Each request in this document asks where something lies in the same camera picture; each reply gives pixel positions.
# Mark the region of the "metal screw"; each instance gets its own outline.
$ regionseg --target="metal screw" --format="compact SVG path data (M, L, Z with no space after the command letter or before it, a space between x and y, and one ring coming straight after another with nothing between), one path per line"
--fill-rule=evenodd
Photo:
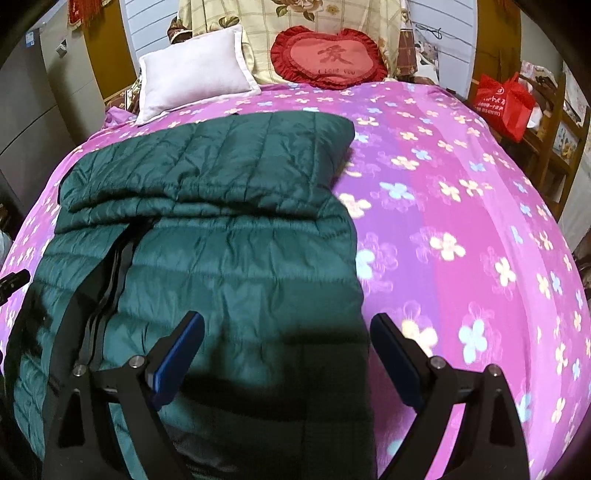
M488 371L493 377L500 377L503 374L503 370L501 370L501 367L495 364L489 365Z
M82 375L84 375L86 373L86 365L76 365L74 367L74 370L72 370L72 373L74 374L75 377L81 377Z
M129 366L131 368L139 368L145 363L146 359L141 355L134 355L129 359Z
M441 370L447 365L447 362L440 356L432 356L429 362L437 370Z

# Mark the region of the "green quilted jacket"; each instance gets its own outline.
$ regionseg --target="green quilted jacket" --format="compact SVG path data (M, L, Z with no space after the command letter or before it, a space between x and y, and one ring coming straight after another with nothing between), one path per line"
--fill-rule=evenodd
M5 364L39 457L50 360L64 354L52 346L73 292L130 221L153 217L101 368L145 355L195 310L205 340L160 417L196 478L375 477L356 232L330 191L353 136L334 115L256 113L131 138L73 167ZM112 414L129 471L144 479L119 406Z

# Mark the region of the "pink floral bedsheet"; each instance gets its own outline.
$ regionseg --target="pink floral bedsheet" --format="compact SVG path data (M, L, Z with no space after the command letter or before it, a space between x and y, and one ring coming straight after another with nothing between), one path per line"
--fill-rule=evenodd
M503 367L525 430L532 479L569 445L591 395L591 320L569 249L550 212L482 120L442 90L384 82L333 92L276 85L261 96L181 109L143 127L132 119L95 134L53 173L1 274L34 273L53 236L57 189L85 153L162 128L232 113L307 110L355 123L335 195L358 232L368 322L387 312L405 336L454 366ZM0 349L26 287L0 310ZM379 359L370 359L379 471L414 414ZM461 409L429 473L438 478Z

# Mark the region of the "red shopping bag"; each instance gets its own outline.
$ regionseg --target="red shopping bag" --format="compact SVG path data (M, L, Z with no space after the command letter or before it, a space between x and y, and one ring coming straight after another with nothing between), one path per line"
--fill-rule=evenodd
M518 81L519 74L505 83L483 74L474 98L474 110L503 137L520 142L535 99Z

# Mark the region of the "beige floral blanket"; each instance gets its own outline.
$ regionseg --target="beige floral blanket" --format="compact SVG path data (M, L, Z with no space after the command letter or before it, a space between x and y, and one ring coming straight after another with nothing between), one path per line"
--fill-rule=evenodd
M296 25L329 34L359 30L378 44L395 74L402 7L401 0L180 0L178 20L193 36L240 22L246 63L257 82L266 84L285 81L269 53L277 34Z

